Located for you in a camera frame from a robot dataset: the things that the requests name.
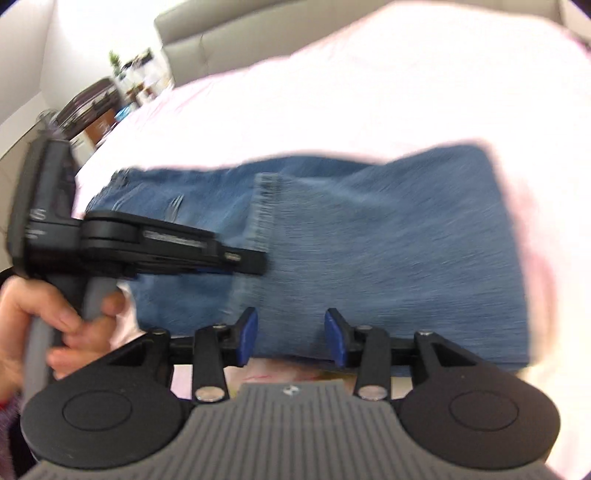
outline pink bedsheet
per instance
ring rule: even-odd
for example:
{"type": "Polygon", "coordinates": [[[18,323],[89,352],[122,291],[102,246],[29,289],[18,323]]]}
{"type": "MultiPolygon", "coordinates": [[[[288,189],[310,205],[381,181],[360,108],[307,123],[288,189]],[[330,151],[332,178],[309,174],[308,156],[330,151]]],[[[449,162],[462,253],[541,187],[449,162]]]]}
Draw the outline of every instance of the pink bedsheet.
{"type": "MultiPolygon", "coordinates": [[[[562,418],[548,464],[579,480],[591,471],[590,127],[591,61],[562,28],[396,2],[290,57],[199,80],[134,113],[78,174],[76,213],[121,168],[206,170],[304,152],[383,163],[478,143],[495,163],[525,273],[534,362],[523,377],[562,418]]],[[[241,379],[272,381],[274,367],[255,363],[241,379]]]]}

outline headboard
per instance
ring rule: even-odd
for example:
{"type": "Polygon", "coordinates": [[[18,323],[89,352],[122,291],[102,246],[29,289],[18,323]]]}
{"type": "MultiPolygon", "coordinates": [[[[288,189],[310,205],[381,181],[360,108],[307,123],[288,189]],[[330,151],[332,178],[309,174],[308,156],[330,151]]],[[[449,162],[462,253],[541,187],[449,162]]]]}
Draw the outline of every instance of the headboard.
{"type": "MultiPolygon", "coordinates": [[[[289,55],[390,0],[187,0],[155,20],[177,86],[289,55]]],[[[560,0],[456,0],[561,21],[560,0]]]]}

